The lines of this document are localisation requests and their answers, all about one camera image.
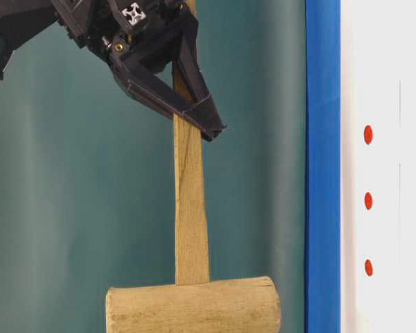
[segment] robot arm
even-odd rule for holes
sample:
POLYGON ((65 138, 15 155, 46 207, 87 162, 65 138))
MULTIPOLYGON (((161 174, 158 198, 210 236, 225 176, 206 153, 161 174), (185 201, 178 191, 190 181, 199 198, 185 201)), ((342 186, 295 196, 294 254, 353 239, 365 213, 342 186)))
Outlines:
POLYGON ((53 22, 104 61, 126 94, 211 141, 225 128, 196 57, 198 21, 184 0, 0 0, 0 79, 14 52, 53 22), (192 101, 156 74, 172 62, 192 101))
POLYGON ((0 0, 0 80, 14 51, 55 21, 51 0, 0 0))

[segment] white panel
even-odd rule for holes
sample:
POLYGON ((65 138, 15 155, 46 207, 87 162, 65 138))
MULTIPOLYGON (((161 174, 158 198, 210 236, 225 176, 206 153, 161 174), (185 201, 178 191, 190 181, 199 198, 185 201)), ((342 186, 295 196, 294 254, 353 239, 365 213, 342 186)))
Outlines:
POLYGON ((416 332, 416 0, 341 8, 342 332, 416 332))

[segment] wooden mallet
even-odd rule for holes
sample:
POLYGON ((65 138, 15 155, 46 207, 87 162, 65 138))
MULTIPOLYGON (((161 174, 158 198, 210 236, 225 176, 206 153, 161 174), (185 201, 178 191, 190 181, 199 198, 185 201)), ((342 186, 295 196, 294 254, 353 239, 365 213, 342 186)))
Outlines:
MULTIPOLYGON (((195 12, 194 0, 187 1, 195 12)), ((178 70, 175 89, 191 99, 178 70)), ((210 282, 200 131, 174 116, 175 285, 111 288, 107 333, 278 333, 281 308, 269 277, 210 282)))

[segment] teal backdrop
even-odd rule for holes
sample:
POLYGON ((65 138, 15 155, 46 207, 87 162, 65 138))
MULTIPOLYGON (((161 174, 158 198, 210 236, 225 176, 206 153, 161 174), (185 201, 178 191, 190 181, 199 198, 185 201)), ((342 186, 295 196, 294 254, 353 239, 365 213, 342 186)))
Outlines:
MULTIPOLYGON (((282 332, 303 332, 304 3, 197 6, 229 125, 204 144, 212 277, 270 275, 282 332)), ((109 287, 173 283, 172 141, 58 25, 18 50, 0 83, 0 333, 104 332, 109 287)))

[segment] blue edge strip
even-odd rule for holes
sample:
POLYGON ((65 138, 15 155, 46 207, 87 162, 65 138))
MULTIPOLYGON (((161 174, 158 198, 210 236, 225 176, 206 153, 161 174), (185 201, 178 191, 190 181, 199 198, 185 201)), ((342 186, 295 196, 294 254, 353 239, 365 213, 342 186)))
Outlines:
POLYGON ((340 0, 306 0, 306 332, 340 332, 340 0))

